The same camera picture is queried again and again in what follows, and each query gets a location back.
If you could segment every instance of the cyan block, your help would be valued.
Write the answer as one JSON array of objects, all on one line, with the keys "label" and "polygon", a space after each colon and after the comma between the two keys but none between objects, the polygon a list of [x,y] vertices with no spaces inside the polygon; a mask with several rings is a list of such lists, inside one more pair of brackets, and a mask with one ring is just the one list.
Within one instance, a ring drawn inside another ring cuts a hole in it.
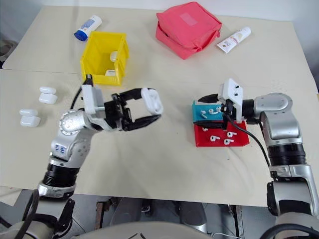
[{"label": "cyan block", "polygon": [[[193,109],[193,122],[200,121],[200,120],[223,120],[223,113],[218,113],[215,115],[211,115],[209,113],[210,109],[213,109],[214,112],[217,112],[217,107],[221,107],[221,104],[205,104],[205,105],[197,105],[195,101],[193,102],[192,109]],[[205,119],[201,115],[201,111],[206,111],[207,119]]]}]

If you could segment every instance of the red tray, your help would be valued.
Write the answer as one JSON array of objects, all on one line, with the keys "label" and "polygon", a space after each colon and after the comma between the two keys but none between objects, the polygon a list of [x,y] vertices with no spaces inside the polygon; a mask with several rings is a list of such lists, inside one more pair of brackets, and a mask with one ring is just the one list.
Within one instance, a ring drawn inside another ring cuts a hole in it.
[{"label": "red tray", "polygon": [[[246,123],[244,121],[237,125],[239,125],[243,129],[246,129]],[[230,123],[228,124],[227,130],[219,128],[209,128],[207,131],[204,131],[203,127],[197,126],[195,124],[194,129],[196,147],[242,147],[249,144],[248,134],[236,129]],[[228,131],[237,133],[237,135],[233,135],[229,138],[227,137]],[[212,135],[220,137],[220,139],[217,139],[216,141],[212,142],[210,141],[210,137]],[[230,142],[229,145],[225,145],[224,140],[227,138],[234,140],[234,142]]]}]

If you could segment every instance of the beige table surface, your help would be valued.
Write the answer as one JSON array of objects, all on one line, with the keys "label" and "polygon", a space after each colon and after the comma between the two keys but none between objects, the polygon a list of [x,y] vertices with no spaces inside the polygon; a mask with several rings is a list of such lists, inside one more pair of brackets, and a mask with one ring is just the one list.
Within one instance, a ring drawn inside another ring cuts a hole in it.
[{"label": "beige table surface", "polygon": [[[220,38],[204,51],[182,60],[155,38],[156,12],[45,6],[3,68],[80,73],[79,59],[86,43],[76,39],[73,33],[96,14],[103,20],[97,30],[127,34],[130,79],[148,75],[161,76],[159,80],[166,77],[210,82],[215,77],[223,80],[234,77],[242,85],[317,90],[291,22],[218,16],[223,23]],[[251,36],[228,55],[215,46],[244,26],[251,27]]]},{"label": "beige table surface", "polygon": [[[209,203],[266,205],[269,171],[254,141],[240,148],[196,148],[192,124],[193,99],[214,93],[221,78],[181,82],[157,75],[124,81],[122,87],[102,87],[110,94],[134,87],[159,91],[164,114],[152,125],[131,132],[100,132],[77,179],[76,193],[199,201]],[[0,184],[35,188],[46,171],[50,143],[57,122],[70,106],[80,75],[27,71],[0,71]],[[38,88],[57,89],[54,105],[40,103]],[[244,87],[245,98],[279,91],[275,87]],[[319,185],[319,103],[314,92],[285,90],[294,100],[293,112],[300,122],[309,163]],[[138,101],[129,104],[133,116],[143,112]],[[33,108],[42,117],[37,128],[19,125],[19,109]],[[259,128],[249,125],[259,139]]]},{"label": "beige table surface", "polygon": [[[316,86],[293,25],[219,16],[220,39],[182,60],[155,39],[155,13],[96,7],[41,10],[5,62],[7,70],[0,71],[0,185],[34,188],[43,178],[58,119],[80,84],[79,59],[85,42],[73,32],[92,14],[103,19],[99,30],[125,32],[130,48],[123,85],[103,86],[105,99],[134,87],[154,87],[164,114],[144,129],[95,135],[76,193],[265,206],[270,177],[254,141],[243,148],[195,147],[192,101],[216,93],[229,77],[244,87],[245,98],[273,91],[293,98],[319,185],[318,129],[312,126],[319,116]],[[252,28],[251,36],[229,54],[215,46],[246,25]],[[57,88],[57,104],[38,102],[40,86]],[[139,116],[141,105],[131,105],[133,115]],[[40,126],[21,127],[21,108],[38,109]],[[257,127],[248,129],[262,139]]]}]

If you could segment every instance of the electrical cable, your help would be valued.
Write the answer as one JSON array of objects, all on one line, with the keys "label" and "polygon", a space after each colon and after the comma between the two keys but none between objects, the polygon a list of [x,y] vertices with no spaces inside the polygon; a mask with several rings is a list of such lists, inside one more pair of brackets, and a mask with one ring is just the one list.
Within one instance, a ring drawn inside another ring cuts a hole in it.
[{"label": "electrical cable", "polygon": [[256,138],[255,135],[253,135],[251,132],[249,132],[249,131],[247,131],[247,130],[241,128],[241,127],[239,127],[238,125],[236,125],[236,124],[234,123],[234,121],[230,118],[229,115],[226,115],[226,114],[224,114],[224,115],[226,116],[226,118],[228,119],[228,121],[229,121],[236,129],[238,129],[238,130],[240,130],[240,131],[242,131],[242,132],[248,134],[249,136],[251,136],[251,137],[257,142],[258,146],[260,147],[261,151],[263,152],[263,155],[264,155],[264,157],[265,157],[265,160],[266,160],[266,163],[267,163],[268,167],[270,167],[270,163],[269,163],[269,161],[268,161],[267,154],[266,154],[266,152],[265,152],[265,150],[264,150],[264,148],[263,148],[261,142],[258,140],[258,138]]},{"label": "electrical cable", "polygon": [[240,237],[235,237],[235,236],[227,235],[227,234],[224,234],[224,233],[213,233],[213,234],[211,235],[211,238],[214,238],[215,235],[223,235],[223,236],[230,237],[230,238],[242,239],[242,238],[240,238]]},{"label": "electrical cable", "polygon": [[[92,75],[86,74],[86,79],[85,79],[85,81],[83,82],[82,85],[91,85],[91,86],[93,86]],[[78,89],[77,93],[75,94],[74,99],[73,99],[72,104],[71,104],[71,107],[70,107],[70,110],[72,110],[74,108],[75,102],[78,99],[81,91],[82,91],[82,86],[80,86],[80,88]]]},{"label": "electrical cable", "polygon": [[53,237],[53,239],[62,238],[62,237],[64,237],[65,235],[67,235],[67,233],[71,230],[72,224],[73,224],[73,218],[71,218],[67,230],[65,230],[65,232],[62,233],[62,234],[60,234],[60,235],[55,235],[55,236]]},{"label": "electrical cable", "polygon": [[70,107],[70,110],[72,110],[72,109],[74,108],[75,102],[76,102],[76,100],[78,99],[78,97],[79,97],[81,91],[82,91],[82,86],[80,86],[80,88],[78,89],[77,93],[75,94],[75,96],[74,96],[74,98],[73,98],[73,101],[72,101],[72,104],[71,104],[71,107]]},{"label": "electrical cable", "polygon": [[31,204],[30,212],[29,212],[29,207],[26,207],[25,211],[27,211],[27,216],[26,216],[20,230],[18,231],[18,233],[14,237],[14,239],[22,239],[24,237],[24,234],[28,230],[31,222],[34,219],[36,209],[38,208],[39,199],[40,199],[39,191],[37,189],[33,190],[31,198],[32,198],[32,204]]},{"label": "electrical cable", "polygon": [[23,213],[23,216],[22,216],[22,221],[25,221],[26,216],[28,216],[28,213],[29,213],[29,210],[30,210],[30,207],[31,207],[31,204],[32,204],[32,199],[33,199],[33,197],[30,196],[29,201],[26,204],[25,209],[24,209],[24,213]]},{"label": "electrical cable", "polygon": [[12,225],[8,223],[3,217],[0,216],[0,224],[4,225],[6,228],[11,227]]},{"label": "electrical cable", "polygon": [[260,127],[260,130],[261,130],[261,133],[263,133],[263,135],[264,135],[264,127],[263,127],[263,125],[261,124],[261,121],[259,121],[258,122],[258,124],[259,124],[259,127]]},{"label": "electrical cable", "polygon": [[308,233],[311,237],[319,238],[319,232],[312,228],[308,228],[298,224],[287,223],[287,224],[279,224],[279,225],[273,226],[272,228],[265,231],[265,233],[260,237],[260,239],[272,239],[278,233],[282,231],[287,231],[287,230],[300,231],[300,232]]}]

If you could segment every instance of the white wall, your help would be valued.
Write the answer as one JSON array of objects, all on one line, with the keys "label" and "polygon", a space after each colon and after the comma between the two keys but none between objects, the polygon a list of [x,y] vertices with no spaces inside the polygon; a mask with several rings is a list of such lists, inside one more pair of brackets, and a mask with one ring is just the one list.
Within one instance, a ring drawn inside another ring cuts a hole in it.
[{"label": "white wall", "polygon": [[[292,21],[319,86],[319,0],[197,0],[216,15]],[[187,0],[0,0],[0,32],[20,41],[42,5],[166,9]]]}]

